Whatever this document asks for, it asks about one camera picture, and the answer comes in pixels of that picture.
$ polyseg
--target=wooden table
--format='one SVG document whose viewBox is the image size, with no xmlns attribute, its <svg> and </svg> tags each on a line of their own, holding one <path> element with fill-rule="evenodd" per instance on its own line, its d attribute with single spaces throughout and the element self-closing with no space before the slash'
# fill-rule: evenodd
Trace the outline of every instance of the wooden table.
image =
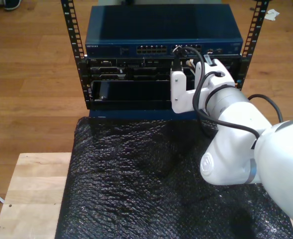
<svg viewBox="0 0 293 239">
<path fill-rule="evenodd" d="M 0 214 L 0 239 L 53 239 L 71 153 L 22 153 Z"/>
</svg>

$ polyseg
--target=metal bracket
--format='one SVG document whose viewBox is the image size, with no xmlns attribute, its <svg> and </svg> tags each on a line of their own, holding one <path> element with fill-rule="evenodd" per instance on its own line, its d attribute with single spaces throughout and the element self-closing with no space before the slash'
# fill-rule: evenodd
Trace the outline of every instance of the metal bracket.
<svg viewBox="0 0 293 239">
<path fill-rule="evenodd" d="M 242 61 L 238 73 L 237 88 L 241 89 L 244 84 L 252 55 L 255 51 L 262 23 L 267 13 L 269 0 L 257 1 L 255 11 L 251 20 L 248 36 L 242 52 Z"/>
<path fill-rule="evenodd" d="M 83 95 L 86 100 L 87 108 L 90 108 L 90 93 L 88 70 L 85 53 L 82 46 L 81 35 L 73 0 L 61 0 L 63 14 L 67 24 L 68 34 L 72 46 L 73 55 L 76 61 L 78 74 L 81 81 Z"/>
</svg>

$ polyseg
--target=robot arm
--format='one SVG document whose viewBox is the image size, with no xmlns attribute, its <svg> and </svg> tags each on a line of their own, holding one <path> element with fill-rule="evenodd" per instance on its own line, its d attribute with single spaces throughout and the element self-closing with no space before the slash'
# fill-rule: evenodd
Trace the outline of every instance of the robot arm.
<svg viewBox="0 0 293 239">
<path fill-rule="evenodd" d="M 214 60 L 205 63 L 205 74 L 222 72 L 221 77 L 209 76 L 200 90 L 198 108 L 210 117 L 256 130 L 251 132 L 218 125 L 218 132 L 201 158 L 199 169 L 208 183 L 231 185 L 262 183 L 273 200 L 293 219 L 293 121 L 272 126 L 260 111 L 236 89 L 226 68 Z M 201 63 L 195 68 L 195 87 Z M 171 71 L 173 111 L 193 111 L 195 90 L 186 91 L 182 70 Z"/>
</svg>

